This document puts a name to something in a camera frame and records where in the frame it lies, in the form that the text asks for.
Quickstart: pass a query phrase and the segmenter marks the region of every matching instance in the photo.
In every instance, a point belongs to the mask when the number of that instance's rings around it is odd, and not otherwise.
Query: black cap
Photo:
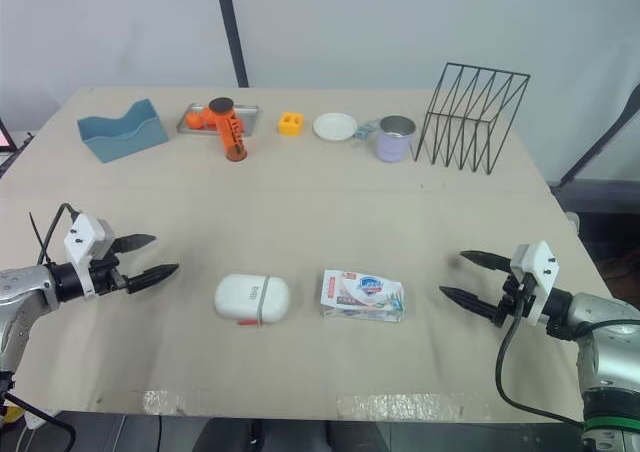
[[[209,108],[214,112],[224,114],[233,109],[233,100],[229,97],[218,97],[209,102]]]

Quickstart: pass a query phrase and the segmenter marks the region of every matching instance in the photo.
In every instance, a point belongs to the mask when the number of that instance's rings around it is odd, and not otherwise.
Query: purple cup
[[[383,162],[399,162],[409,151],[416,131],[413,120],[401,115],[390,115],[380,121],[376,155]]]

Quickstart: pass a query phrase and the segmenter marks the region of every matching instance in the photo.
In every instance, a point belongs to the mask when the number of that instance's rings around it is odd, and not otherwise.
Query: yellow cube with holes
[[[283,112],[278,121],[278,131],[283,135],[300,135],[304,115],[295,112]]]

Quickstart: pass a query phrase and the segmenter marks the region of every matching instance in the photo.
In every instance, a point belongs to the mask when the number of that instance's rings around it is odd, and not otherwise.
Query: wire rack
[[[432,164],[493,171],[530,75],[447,62],[427,109],[414,160],[424,147]]]

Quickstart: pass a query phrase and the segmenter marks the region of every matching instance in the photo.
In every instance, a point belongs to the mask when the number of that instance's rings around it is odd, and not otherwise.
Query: white saucer
[[[318,137],[331,142],[350,139],[358,128],[356,119],[347,114],[331,112],[313,121],[313,131]]]

